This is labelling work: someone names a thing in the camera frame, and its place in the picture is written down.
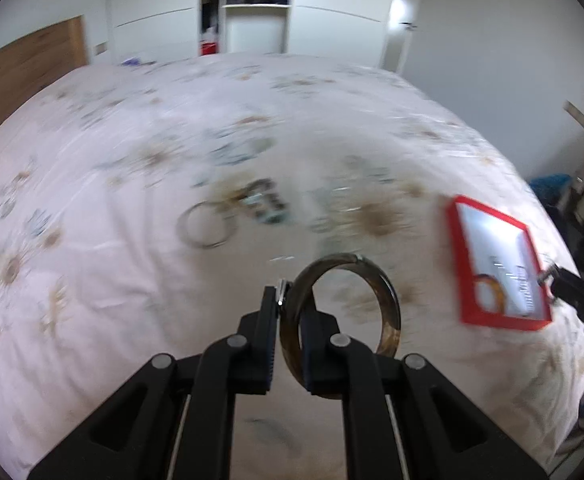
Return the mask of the wall switch plate right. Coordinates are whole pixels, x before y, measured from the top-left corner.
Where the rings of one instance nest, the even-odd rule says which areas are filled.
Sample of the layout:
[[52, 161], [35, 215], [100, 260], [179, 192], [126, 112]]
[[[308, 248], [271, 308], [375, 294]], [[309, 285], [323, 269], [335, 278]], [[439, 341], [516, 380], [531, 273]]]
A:
[[563, 109], [580, 125], [580, 128], [584, 130], [584, 113], [570, 101], [564, 103]]

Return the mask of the wooden headboard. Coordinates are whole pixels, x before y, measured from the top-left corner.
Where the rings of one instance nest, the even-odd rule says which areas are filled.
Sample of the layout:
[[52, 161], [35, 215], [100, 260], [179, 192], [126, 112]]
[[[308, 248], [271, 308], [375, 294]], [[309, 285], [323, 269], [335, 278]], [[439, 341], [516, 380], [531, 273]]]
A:
[[87, 64], [80, 15], [0, 48], [0, 125], [36, 93]]

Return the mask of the wall socket plate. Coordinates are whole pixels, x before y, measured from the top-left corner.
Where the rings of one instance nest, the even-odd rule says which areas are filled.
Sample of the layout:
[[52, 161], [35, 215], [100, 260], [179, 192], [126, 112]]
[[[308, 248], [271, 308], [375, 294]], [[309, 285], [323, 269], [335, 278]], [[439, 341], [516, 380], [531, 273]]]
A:
[[108, 50], [108, 44], [106, 42], [102, 42], [102, 44], [97, 44], [94, 47], [94, 55], [98, 56]]

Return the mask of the amber resin bangle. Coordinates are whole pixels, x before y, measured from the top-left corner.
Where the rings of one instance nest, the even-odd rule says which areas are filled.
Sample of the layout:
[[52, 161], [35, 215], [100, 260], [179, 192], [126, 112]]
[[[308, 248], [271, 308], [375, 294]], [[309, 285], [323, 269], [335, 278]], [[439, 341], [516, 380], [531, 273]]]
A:
[[498, 278], [490, 274], [474, 276], [476, 303], [485, 312], [505, 314], [508, 297]]

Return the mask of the white wardrobe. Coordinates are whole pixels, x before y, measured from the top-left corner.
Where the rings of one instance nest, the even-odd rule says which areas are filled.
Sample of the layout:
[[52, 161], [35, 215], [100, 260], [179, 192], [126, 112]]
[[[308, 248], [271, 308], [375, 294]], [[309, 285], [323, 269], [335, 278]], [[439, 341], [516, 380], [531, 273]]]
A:
[[378, 67], [392, 0], [109, 0], [120, 62], [287, 53]]

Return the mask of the red shallow cardboard box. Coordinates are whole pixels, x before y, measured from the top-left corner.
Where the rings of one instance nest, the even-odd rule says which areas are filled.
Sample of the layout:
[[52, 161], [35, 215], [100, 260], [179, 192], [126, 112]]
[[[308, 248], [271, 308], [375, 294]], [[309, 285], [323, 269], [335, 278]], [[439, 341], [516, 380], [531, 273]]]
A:
[[[537, 283], [542, 268], [523, 222], [472, 198], [457, 195], [446, 206], [457, 278], [460, 320], [498, 330], [537, 332], [552, 322], [548, 292]], [[474, 276], [498, 278], [508, 297], [505, 314], [476, 303]]]

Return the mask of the thin grey metal bangle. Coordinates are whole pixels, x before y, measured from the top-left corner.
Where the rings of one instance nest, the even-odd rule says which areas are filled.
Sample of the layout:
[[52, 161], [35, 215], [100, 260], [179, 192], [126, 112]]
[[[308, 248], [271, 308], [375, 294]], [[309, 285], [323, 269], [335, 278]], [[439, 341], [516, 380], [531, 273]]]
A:
[[175, 232], [181, 243], [196, 249], [213, 249], [226, 244], [237, 232], [236, 214], [223, 202], [204, 200], [184, 211]]

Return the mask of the blue fabric pile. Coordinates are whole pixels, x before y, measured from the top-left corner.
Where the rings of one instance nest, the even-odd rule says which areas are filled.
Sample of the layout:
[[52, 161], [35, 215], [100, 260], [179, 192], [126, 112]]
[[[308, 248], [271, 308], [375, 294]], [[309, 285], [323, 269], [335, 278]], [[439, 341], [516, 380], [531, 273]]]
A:
[[554, 208], [572, 182], [569, 174], [548, 174], [528, 181], [531, 190], [545, 208]]

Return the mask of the red item in wardrobe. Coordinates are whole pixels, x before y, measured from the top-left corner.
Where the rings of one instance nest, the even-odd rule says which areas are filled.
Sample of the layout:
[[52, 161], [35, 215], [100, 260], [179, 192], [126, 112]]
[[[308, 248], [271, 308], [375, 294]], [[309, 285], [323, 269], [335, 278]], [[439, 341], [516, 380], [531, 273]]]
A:
[[218, 53], [218, 42], [212, 41], [202, 41], [200, 55], [214, 55]]

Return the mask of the dark olive bangle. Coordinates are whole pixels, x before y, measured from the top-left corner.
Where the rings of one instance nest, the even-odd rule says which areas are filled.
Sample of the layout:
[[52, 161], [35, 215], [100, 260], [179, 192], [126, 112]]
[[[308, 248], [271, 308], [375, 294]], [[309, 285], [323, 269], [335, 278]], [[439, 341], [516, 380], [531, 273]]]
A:
[[313, 287], [332, 270], [352, 272], [364, 280], [377, 299], [381, 312], [381, 335], [377, 354], [392, 358], [399, 346], [402, 317], [396, 291], [384, 271], [371, 260], [355, 254], [322, 257], [298, 274], [288, 286], [281, 307], [280, 344], [286, 365], [296, 381], [315, 396], [339, 399], [331, 379], [335, 371], [322, 354], [331, 337], [340, 332], [336, 318], [320, 312]]

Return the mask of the small blue item on bed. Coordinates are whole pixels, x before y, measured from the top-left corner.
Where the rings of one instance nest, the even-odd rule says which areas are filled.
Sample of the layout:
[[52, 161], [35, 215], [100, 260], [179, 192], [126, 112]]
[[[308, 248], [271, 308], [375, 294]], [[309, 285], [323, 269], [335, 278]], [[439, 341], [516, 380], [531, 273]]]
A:
[[121, 66], [150, 66], [155, 64], [155, 61], [143, 61], [141, 58], [126, 58], [123, 62], [121, 62]]

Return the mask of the white room door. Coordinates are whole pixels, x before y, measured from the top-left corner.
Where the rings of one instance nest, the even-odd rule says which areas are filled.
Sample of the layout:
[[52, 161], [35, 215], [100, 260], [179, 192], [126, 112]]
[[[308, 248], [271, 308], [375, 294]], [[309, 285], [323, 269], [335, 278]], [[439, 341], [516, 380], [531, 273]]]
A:
[[400, 74], [407, 61], [412, 35], [417, 29], [418, 0], [393, 0], [388, 12], [385, 54], [382, 67]]

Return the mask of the floral white bed sheet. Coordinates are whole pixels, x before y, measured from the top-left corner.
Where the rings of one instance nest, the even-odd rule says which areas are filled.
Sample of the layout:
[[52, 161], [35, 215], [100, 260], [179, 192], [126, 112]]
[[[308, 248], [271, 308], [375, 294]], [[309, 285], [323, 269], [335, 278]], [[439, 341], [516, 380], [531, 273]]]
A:
[[[512, 163], [399, 76], [307, 56], [210, 56], [74, 70], [0, 126], [0, 466], [23, 479], [151, 356], [203, 351], [267, 285], [354, 252], [396, 288], [418, 352], [548, 465], [584, 393], [584, 326], [463, 324], [445, 206], [525, 223], [572, 266]], [[181, 243], [223, 202], [237, 232]]]

